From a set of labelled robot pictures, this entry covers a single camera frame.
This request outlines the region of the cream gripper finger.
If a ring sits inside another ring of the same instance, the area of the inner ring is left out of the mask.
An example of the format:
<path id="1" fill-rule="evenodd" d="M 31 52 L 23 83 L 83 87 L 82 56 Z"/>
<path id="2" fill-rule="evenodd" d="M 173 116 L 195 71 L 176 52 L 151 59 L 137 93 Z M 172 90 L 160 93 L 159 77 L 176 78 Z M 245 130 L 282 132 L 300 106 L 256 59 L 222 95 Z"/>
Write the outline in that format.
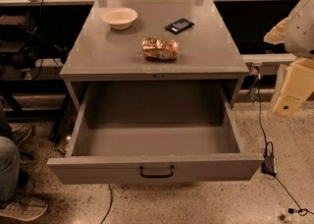
<path id="1" fill-rule="evenodd" d="M 264 41 L 270 44 L 281 44 L 286 41 L 286 26 L 288 18 L 279 21 L 270 31 L 264 36 Z"/>

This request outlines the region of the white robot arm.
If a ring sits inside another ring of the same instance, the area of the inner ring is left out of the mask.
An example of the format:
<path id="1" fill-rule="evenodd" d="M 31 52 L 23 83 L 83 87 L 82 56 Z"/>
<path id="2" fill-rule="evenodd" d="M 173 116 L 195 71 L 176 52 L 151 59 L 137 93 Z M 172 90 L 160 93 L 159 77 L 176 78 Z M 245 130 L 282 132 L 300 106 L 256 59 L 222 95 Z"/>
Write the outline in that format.
<path id="1" fill-rule="evenodd" d="M 272 100 L 271 113 L 287 118 L 314 92 L 314 0 L 300 0 L 264 41 L 282 43 L 296 57 L 288 66 L 280 66 Z"/>

